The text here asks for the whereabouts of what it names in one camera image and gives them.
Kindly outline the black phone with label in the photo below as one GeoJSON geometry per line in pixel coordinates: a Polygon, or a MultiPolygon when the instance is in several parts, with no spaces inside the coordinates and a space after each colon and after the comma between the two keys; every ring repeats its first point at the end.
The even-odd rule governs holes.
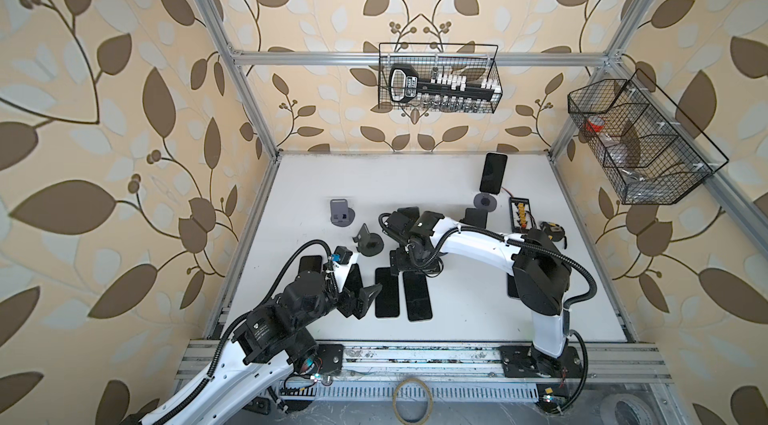
{"type": "Polygon", "coordinates": [[[375,299],[375,316],[378,319],[397,318],[400,315],[399,280],[389,268],[377,268],[375,281],[381,291],[375,299]]]}

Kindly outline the purple edged black phone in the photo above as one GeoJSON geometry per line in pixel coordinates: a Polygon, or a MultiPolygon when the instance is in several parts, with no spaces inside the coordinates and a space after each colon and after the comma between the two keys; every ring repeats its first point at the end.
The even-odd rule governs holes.
{"type": "Polygon", "coordinates": [[[513,299],[520,298],[517,283],[513,275],[507,276],[507,296],[513,299]]]}

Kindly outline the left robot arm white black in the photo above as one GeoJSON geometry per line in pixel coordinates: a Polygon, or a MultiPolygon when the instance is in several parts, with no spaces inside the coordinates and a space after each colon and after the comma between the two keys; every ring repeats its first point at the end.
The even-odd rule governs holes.
{"type": "Polygon", "coordinates": [[[290,258],[314,245],[324,251],[319,270],[299,273],[282,291],[270,287],[255,308],[231,321],[206,368],[165,403],[124,423],[223,424],[290,375],[317,374],[321,363],[309,325],[333,311],[364,318],[382,287],[350,282],[357,254],[321,239],[302,244],[290,258]]]}

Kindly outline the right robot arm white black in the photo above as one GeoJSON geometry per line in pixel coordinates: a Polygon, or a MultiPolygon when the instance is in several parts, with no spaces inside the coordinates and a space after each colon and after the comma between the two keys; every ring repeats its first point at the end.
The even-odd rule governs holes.
{"type": "Polygon", "coordinates": [[[542,377],[566,370],[570,309],[591,300],[596,280],[564,255],[539,229],[501,234],[456,221],[441,213],[399,208],[378,217],[382,231],[398,244],[390,266],[395,273],[439,274],[443,257],[457,255],[495,267],[514,280],[514,297],[531,311],[533,339],[518,360],[521,371],[542,377]]]}

